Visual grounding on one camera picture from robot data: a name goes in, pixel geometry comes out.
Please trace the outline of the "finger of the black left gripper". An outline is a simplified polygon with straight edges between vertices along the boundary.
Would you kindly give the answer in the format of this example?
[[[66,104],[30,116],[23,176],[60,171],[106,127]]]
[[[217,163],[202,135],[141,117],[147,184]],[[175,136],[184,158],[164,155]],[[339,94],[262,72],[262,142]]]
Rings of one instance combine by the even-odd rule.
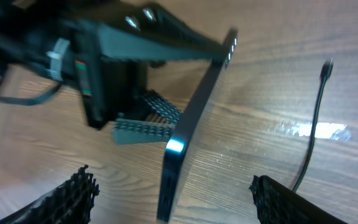
[[[140,95],[141,100],[160,117],[170,124],[177,124],[181,111],[154,90],[145,90]]]
[[[174,124],[117,119],[112,128],[112,140],[120,145],[167,142],[174,129]]]

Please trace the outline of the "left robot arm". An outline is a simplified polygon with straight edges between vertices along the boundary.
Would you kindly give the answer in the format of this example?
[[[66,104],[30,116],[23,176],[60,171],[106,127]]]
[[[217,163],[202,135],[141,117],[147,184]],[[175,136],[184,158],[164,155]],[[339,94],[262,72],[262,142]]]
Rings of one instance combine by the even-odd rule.
[[[147,72],[168,61],[208,60],[219,74],[237,43],[236,30],[216,42],[155,2],[0,1],[0,102],[34,106],[64,86],[81,95],[88,126],[114,122],[117,144],[168,141],[181,111],[147,88]],[[55,86],[32,98],[3,96],[10,64]]]

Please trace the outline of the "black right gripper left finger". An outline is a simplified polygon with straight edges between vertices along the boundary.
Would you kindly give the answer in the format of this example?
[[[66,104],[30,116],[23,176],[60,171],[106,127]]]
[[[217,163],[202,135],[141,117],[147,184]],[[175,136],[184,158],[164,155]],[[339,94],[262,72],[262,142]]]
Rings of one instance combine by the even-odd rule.
[[[0,224],[89,224],[99,185],[88,165],[58,187],[0,219]]]

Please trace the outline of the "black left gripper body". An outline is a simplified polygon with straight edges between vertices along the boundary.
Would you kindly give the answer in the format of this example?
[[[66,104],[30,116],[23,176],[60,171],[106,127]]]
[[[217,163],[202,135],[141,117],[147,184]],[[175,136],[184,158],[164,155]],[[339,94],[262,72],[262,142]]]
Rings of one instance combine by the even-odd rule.
[[[87,7],[58,20],[58,74],[76,82],[88,125],[103,128],[119,113],[147,116],[147,69],[168,60],[223,62],[229,47],[190,29],[161,5],[124,2]]]

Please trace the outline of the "blue Samsung Galaxy smartphone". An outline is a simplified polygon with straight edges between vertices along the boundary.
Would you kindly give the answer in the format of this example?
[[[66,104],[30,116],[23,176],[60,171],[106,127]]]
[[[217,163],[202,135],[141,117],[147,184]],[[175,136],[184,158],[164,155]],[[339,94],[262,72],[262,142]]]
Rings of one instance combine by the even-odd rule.
[[[210,64],[167,142],[157,207],[159,223],[169,223],[173,216],[177,198],[181,193],[180,181],[186,178],[183,166],[190,158],[190,143],[219,75],[232,59],[237,45],[237,35],[238,29],[229,29],[223,42],[223,46],[229,48],[226,57],[221,62]]]

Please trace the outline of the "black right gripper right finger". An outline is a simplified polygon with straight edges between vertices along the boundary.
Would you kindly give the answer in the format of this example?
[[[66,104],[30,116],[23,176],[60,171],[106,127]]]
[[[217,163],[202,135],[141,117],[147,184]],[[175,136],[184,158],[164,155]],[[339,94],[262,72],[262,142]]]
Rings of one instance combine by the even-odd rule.
[[[249,190],[262,224],[343,223],[267,175],[255,175]]]

